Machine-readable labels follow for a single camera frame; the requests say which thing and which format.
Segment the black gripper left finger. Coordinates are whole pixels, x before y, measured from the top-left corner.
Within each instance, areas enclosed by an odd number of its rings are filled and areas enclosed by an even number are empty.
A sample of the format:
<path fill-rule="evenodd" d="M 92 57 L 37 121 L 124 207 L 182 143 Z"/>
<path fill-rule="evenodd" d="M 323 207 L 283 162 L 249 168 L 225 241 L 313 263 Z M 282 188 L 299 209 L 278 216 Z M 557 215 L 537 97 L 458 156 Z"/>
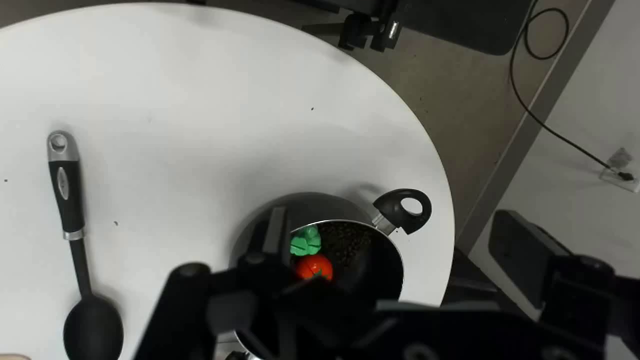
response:
<path fill-rule="evenodd" d="M 278 265 L 240 263 L 222 273 L 182 265 L 165 278 L 133 360 L 212 360 L 223 332 L 238 332 L 259 358 L 275 356 L 273 339 L 253 326 L 278 291 Z"/>

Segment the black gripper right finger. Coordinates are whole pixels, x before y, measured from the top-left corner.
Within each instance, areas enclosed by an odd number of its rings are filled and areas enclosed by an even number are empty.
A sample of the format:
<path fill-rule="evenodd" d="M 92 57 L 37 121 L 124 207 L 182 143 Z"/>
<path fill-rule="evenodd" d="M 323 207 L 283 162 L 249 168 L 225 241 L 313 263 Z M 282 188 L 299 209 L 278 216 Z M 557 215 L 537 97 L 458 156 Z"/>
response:
<path fill-rule="evenodd" d="M 373 360 L 605 360 L 608 336 L 640 355 L 638 281 L 575 254 L 513 210 L 498 210 L 487 248 L 535 319 L 503 310 L 393 310 Z"/>

